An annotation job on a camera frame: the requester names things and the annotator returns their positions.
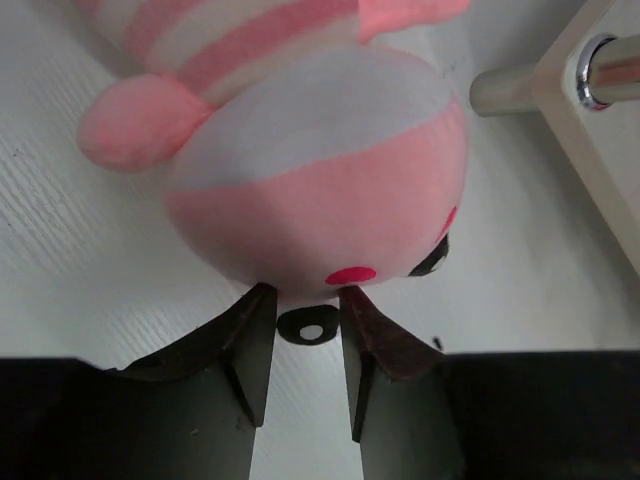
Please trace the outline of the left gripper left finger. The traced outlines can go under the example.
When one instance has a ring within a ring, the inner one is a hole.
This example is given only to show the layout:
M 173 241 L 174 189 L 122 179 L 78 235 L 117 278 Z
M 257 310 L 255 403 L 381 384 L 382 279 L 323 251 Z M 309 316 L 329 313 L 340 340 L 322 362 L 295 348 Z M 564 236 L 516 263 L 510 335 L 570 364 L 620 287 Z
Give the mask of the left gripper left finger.
M 276 290 L 124 369 L 76 358 L 1 362 L 5 479 L 245 479 L 263 424 Z

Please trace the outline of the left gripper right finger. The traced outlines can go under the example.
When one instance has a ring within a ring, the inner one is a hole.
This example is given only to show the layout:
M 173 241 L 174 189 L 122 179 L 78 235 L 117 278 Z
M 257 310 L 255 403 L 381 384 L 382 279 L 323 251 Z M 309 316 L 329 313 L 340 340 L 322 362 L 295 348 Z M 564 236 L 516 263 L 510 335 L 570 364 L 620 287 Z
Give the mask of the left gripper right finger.
M 353 440 L 368 479 L 635 479 L 635 351 L 444 354 L 340 291 Z

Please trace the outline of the pink striped plush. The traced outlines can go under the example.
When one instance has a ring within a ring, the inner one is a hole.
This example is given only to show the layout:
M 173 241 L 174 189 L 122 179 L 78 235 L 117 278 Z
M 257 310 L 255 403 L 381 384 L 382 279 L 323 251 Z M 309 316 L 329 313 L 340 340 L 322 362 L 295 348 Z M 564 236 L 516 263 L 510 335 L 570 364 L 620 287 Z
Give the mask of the pink striped plush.
M 425 60 L 375 38 L 465 1 L 80 1 L 143 73 L 79 121 L 95 164 L 167 163 L 186 244 L 288 305 L 280 336 L 334 338 L 346 287 L 438 269 L 469 156 L 463 107 Z

